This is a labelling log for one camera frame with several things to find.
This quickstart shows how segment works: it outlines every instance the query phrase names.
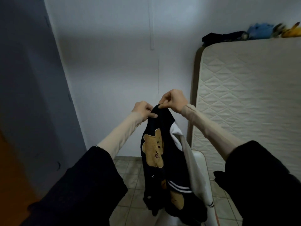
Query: hand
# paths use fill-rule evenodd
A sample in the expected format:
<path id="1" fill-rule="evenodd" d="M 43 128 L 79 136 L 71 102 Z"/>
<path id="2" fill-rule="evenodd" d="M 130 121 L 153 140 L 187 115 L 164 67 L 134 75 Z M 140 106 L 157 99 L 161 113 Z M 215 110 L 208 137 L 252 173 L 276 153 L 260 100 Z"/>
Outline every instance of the hand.
<path id="1" fill-rule="evenodd" d="M 142 116 L 142 122 L 146 121 L 147 118 L 157 118 L 158 115 L 151 113 L 153 107 L 145 101 L 137 102 L 132 110 L 132 112 L 138 112 Z"/>
<path id="2" fill-rule="evenodd" d="M 159 108 L 171 108 L 176 113 L 181 113 L 182 108 L 188 104 L 183 92 L 178 89 L 172 89 L 163 95 L 159 101 Z"/>

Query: tiled floor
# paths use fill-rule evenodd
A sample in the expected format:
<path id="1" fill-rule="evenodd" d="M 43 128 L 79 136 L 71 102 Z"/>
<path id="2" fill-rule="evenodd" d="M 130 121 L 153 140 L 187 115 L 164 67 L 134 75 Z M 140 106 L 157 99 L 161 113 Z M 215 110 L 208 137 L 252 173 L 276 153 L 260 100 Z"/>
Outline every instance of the tiled floor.
<path id="1" fill-rule="evenodd" d="M 111 226 L 148 226 L 154 225 L 157 217 L 146 208 L 144 196 L 145 181 L 142 161 L 139 157 L 116 156 L 117 171 L 128 188 L 127 194 L 119 202 L 111 218 Z M 239 226 L 242 218 L 229 195 L 215 181 L 211 182 L 215 209 L 221 226 Z"/>

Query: gray door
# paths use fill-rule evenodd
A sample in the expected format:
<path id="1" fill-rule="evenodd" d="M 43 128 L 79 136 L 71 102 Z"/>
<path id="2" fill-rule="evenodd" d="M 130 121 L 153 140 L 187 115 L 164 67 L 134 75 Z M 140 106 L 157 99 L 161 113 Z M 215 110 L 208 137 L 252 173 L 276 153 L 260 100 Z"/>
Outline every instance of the gray door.
<path id="1" fill-rule="evenodd" d="M 37 194 L 86 147 L 43 0 L 0 0 L 0 129 Z"/>

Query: quilted mattress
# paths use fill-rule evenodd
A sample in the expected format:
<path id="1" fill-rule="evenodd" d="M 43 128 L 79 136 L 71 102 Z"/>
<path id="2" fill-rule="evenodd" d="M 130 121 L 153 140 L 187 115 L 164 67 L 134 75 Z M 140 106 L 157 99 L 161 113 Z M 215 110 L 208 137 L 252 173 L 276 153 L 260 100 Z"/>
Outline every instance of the quilted mattress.
<path id="1" fill-rule="evenodd" d="M 301 38 L 207 47 L 196 108 L 242 140 L 258 141 L 301 180 Z M 192 135 L 213 179 L 225 162 L 197 128 Z"/>

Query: beige long sleeve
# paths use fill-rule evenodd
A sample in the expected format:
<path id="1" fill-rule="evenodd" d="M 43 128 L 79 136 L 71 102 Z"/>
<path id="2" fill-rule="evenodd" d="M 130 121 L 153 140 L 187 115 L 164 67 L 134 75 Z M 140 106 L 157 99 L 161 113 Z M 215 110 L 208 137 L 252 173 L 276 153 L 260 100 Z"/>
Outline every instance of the beige long sleeve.
<path id="1" fill-rule="evenodd" d="M 104 138 L 98 147 L 106 150 L 112 158 L 119 152 L 126 140 L 135 131 L 136 127 L 142 123 L 142 116 L 138 112 L 132 112 L 127 118 L 118 125 L 113 131 Z"/>
<path id="2" fill-rule="evenodd" d="M 228 133 L 214 121 L 209 120 L 193 105 L 187 104 L 184 106 L 181 114 L 203 133 L 224 160 L 227 160 L 229 154 L 236 147 L 245 143 Z"/>

